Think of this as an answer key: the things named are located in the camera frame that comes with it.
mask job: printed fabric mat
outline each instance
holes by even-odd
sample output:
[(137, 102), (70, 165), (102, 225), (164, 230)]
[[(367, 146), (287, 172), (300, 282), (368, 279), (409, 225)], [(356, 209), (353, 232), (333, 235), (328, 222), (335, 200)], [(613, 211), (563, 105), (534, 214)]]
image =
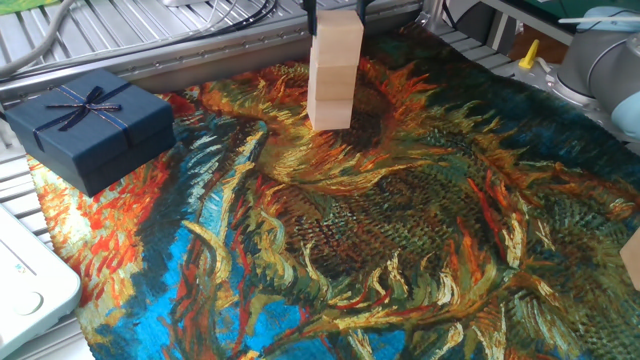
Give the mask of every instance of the printed fabric mat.
[(308, 66), (159, 95), (172, 150), (93, 199), (31, 161), (96, 359), (631, 359), (640, 159), (422, 28), (367, 39), (351, 129)]

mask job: wooden block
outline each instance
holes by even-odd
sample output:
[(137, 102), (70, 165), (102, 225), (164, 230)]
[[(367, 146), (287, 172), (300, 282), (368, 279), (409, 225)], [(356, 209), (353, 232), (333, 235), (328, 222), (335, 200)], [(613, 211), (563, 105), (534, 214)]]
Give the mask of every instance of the wooden block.
[(357, 65), (364, 27), (354, 10), (318, 11), (312, 57), (320, 66)]
[(308, 98), (314, 100), (353, 99), (357, 65), (319, 66), (309, 63)]
[(307, 102), (307, 112), (314, 130), (348, 129), (351, 126), (353, 99), (312, 100)]
[(631, 282), (636, 290), (640, 290), (640, 229), (638, 229), (627, 244), (620, 250), (622, 262), (627, 268)]

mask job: green object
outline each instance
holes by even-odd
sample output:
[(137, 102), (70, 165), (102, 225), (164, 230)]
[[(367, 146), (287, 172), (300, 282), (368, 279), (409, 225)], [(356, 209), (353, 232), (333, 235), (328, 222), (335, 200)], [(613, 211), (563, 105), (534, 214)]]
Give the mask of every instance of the green object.
[(58, 2), (58, 0), (0, 0), (0, 15), (29, 10), (41, 5), (55, 4)]

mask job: white device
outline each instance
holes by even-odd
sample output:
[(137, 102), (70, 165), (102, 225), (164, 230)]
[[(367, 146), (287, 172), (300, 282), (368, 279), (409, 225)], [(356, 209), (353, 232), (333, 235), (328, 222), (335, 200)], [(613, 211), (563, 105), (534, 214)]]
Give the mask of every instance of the white device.
[(80, 277), (0, 205), (0, 359), (76, 308)]

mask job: stacked wooden blocks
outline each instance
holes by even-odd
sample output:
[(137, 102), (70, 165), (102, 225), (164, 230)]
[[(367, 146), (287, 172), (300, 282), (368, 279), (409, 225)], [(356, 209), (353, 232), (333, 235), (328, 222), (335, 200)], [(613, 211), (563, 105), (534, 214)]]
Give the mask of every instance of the stacked wooden blocks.
[(364, 27), (355, 11), (318, 11), (307, 112), (314, 130), (347, 129)]

